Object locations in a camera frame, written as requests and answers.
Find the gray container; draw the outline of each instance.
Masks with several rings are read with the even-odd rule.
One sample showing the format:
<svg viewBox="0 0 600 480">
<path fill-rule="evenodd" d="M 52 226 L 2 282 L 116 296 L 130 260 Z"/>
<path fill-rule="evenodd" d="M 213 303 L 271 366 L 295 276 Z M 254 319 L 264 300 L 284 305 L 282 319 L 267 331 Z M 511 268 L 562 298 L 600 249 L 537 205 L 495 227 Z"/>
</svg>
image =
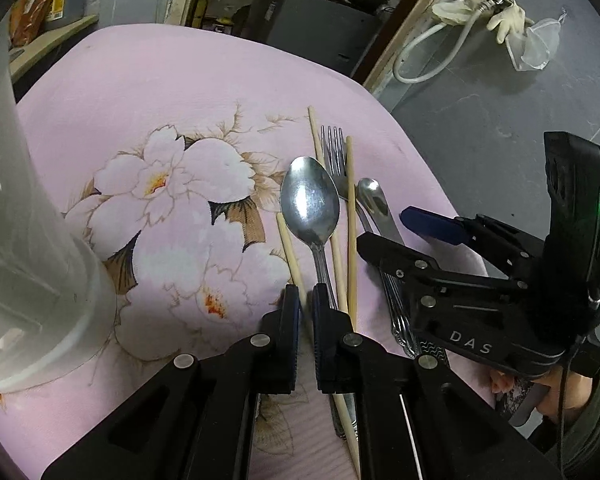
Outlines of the gray container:
<svg viewBox="0 0 600 480">
<path fill-rule="evenodd" d="M 70 23 L 77 22 L 84 16 L 86 0 L 64 0 L 61 8 L 52 5 L 52 9 L 45 18 L 44 30 L 54 30 Z"/>
</svg>

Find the flower center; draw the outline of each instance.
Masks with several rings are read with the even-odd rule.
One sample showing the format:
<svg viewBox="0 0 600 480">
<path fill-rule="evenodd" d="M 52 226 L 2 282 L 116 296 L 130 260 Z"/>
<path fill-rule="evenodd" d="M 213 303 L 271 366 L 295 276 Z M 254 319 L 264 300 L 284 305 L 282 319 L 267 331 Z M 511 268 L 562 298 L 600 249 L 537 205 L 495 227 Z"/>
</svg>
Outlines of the flower center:
<svg viewBox="0 0 600 480">
<path fill-rule="evenodd" d="M 205 288 L 205 308 L 209 314 L 216 314 L 220 319 L 224 319 L 226 309 L 222 304 L 222 295 Z"/>
<path fill-rule="evenodd" d="M 167 177 L 169 173 L 167 171 L 163 171 L 161 173 L 156 173 L 149 179 L 147 183 L 146 190 L 144 192 L 144 196 L 149 196 L 151 193 L 155 192 L 155 190 L 160 189 L 167 185 Z"/>
</svg>

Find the hose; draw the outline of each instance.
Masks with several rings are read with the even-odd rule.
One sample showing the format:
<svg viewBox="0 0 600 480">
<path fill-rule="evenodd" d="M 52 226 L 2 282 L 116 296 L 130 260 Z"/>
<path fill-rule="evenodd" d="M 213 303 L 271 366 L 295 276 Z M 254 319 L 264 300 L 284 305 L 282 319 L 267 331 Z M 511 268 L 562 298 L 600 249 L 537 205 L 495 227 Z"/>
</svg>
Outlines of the hose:
<svg viewBox="0 0 600 480">
<path fill-rule="evenodd" d="M 401 83 L 414 84 L 414 83 L 422 83 L 423 81 L 426 81 L 427 79 L 431 79 L 433 76 L 438 75 L 440 72 L 442 72 L 446 68 L 446 66 L 449 63 L 451 63 L 453 58 L 456 56 L 456 54 L 460 50 L 460 47 L 462 47 L 464 40 L 466 40 L 466 37 L 469 35 L 469 31 L 471 31 L 471 28 L 474 26 L 474 23 L 478 20 L 478 18 L 480 18 L 480 16 L 487 10 L 493 9 L 494 6 L 499 5 L 501 3 L 502 3 L 502 0 L 496 0 L 496 1 L 485 0 L 483 3 L 481 3 L 480 6 L 478 6 L 478 8 L 474 11 L 474 13 L 469 17 L 469 20 L 465 23 L 464 28 L 462 29 L 462 33 L 460 34 L 460 37 L 456 41 L 456 44 L 453 47 L 453 49 L 451 49 L 451 52 L 449 53 L 449 55 L 446 56 L 445 59 L 443 60 L 443 62 L 440 63 L 437 67 L 435 67 L 430 72 L 427 72 L 426 74 L 423 74 L 418 77 L 403 77 L 400 75 L 400 66 L 409 57 L 409 54 L 414 49 L 414 47 L 416 47 L 416 45 L 418 45 L 419 43 L 423 42 L 427 38 L 430 38 L 435 33 L 439 32 L 440 30 L 445 28 L 446 23 L 438 23 L 437 25 L 434 25 L 433 27 L 431 27 L 429 30 L 426 30 L 425 32 L 423 32 L 421 35 L 419 35 L 413 41 L 410 41 L 407 45 L 405 45 L 405 47 L 402 49 L 400 54 L 398 54 L 398 56 L 395 57 L 394 77 Z"/>
</svg>

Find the green sleeve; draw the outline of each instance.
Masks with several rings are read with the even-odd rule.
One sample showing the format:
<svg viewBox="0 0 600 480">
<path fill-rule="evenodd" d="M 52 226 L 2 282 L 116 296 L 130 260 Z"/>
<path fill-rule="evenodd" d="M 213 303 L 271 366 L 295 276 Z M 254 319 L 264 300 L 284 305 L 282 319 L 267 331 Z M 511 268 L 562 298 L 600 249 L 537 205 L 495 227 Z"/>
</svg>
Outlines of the green sleeve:
<svg viewBox="0 0 600 480">
<path fill-rule="evenodd" d="M 544 418 L 529 437 L 534 444 L 554 464 L 557 463 L 557 427 Z M 578 419 L 565 431 L 562 441 L 564 473 L 573 477 L 600 444 L 600 371 L 593 381 L 591 398 Z"/>
</svg>

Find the pink tablecloth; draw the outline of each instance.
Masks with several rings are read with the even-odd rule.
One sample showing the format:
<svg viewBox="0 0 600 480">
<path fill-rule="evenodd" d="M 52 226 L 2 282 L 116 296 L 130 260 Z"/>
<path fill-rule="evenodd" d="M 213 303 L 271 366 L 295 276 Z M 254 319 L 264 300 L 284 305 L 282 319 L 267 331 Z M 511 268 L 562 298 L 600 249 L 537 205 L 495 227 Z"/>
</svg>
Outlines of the pink tablecloth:
<svg viewBox="0 0 600 480">
<path fill-rule="evenodd" d="M 353 136 L 356 176 L 381 182 L 394 215 L 408 205 L 455 215 L 371 95 L 268 46 L 184 27 L 110 27 L 25 95 L 18 112 L 42 182 L 120 294 L 96 356 L 51 383 L 0 396 L 0 440 L 29 478 L 174 354 L 222 352 L 272 309 L 290 278 L 274 213 L 289 162 L 314 154 L 309 105 L 321 123 Z M 340 224 L 344 248 L 345 214 Z M 443 267 L 484 273 L 471 251 L 434 251 L 399 228 L 407 245 Z M 312 258 L 295 241 L 312 286 Z M 400 353 L 375 273 L 361 260 L 358 269 L 359 330 Z M 452 367 L 492 400 L 482 368 L 457 356 Z M 354 478 L 315 388 L 309 348 L 296 392 L 264 399 L 254 448 L 253 479 Z"/>
</svg>

